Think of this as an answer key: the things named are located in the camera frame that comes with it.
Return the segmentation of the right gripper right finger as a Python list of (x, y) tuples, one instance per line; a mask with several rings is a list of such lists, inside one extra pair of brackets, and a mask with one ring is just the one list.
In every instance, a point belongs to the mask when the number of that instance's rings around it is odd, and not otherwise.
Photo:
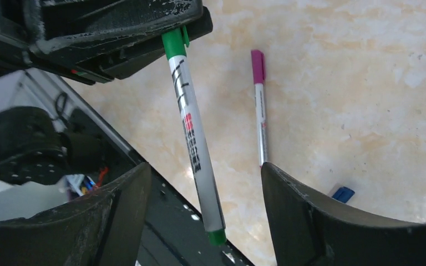
[(261, 178), (278, 265), (426, 265), (426, 223), (351, 207), (269, 162)]

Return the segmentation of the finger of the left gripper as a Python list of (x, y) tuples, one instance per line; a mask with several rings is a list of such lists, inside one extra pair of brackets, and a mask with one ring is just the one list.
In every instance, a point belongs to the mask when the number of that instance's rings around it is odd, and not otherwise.
[(150, 37), (203, 14), (202, 1), (23, 1), (31, 47), (43, 54), (115, 38)]
[(165, 49), (161, 37), (154, 37), (93, 58), (89, 60), (89, 66), (94, 67), (95, 73), (73, 69), (69, 78), (88, 85), (108, 83), (115, 79), (122, 80), (164, 56)]

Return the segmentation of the green marker pen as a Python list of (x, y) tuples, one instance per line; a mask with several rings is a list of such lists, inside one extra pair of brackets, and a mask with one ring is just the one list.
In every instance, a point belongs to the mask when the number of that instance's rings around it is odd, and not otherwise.
[(161, 37), (169, 62), (204, 228), (211, 244), (223, 245), (226, 243), (226, 225), (187, 62), (186, 48), (190, 44), (187, 29), (185, 26), (176, 28)]

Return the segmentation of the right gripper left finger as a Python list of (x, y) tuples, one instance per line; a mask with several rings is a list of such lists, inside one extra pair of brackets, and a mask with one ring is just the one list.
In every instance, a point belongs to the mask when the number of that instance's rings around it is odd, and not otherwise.
[(0, 265), (134, 265), (151, 184), (141, 163), (66, 204), (0, 222)]

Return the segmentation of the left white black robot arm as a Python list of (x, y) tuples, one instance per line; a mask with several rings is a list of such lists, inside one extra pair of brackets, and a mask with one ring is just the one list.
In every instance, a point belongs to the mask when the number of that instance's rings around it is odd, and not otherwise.
[[(0, 1), (0, 78), (30, 68), (94, 85), (122, 80), (164, 55), (161, 35), (186, 27), (189, 39), (213, 29), (202, 1)], [(111, 129), (84, 104), (0, 111), (0, 180), (57, 183), (86, 174), (108, 183), (133, 164)]]

